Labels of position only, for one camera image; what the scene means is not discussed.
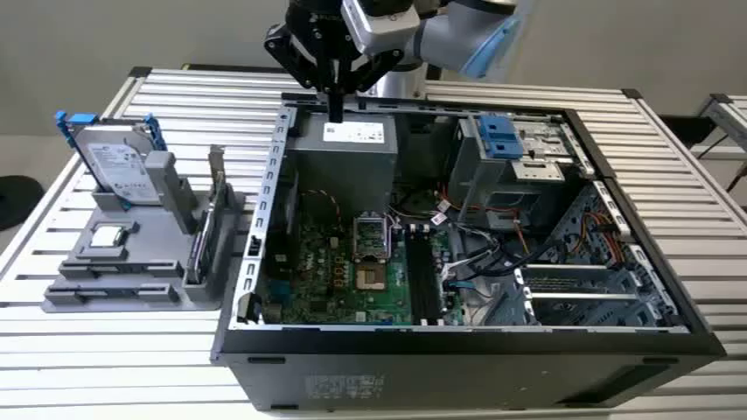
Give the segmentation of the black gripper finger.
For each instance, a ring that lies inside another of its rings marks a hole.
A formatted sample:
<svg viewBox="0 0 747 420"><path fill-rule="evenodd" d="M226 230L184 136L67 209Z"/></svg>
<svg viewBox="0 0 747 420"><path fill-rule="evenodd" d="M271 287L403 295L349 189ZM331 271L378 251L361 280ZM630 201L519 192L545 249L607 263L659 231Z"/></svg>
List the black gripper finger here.
<svg viewBox="0 0 747 420"><path fill-rule="evenodd" d="M367 91L385 74L394 69L405 58L401 49L381 52L353 69L354 58L347 55L339 60L339 73L335 84L335 122L343 122L343 103L347 95Z"/></svg>
<svg viewBox="0 0 747 420"><path fill-rule="evenodd" d="M265 47L299 84L326 95L329 121L335 123L335 70L323 33L313 28L311 34L298 38L286 24L277 24L267 31Z"/></svg>

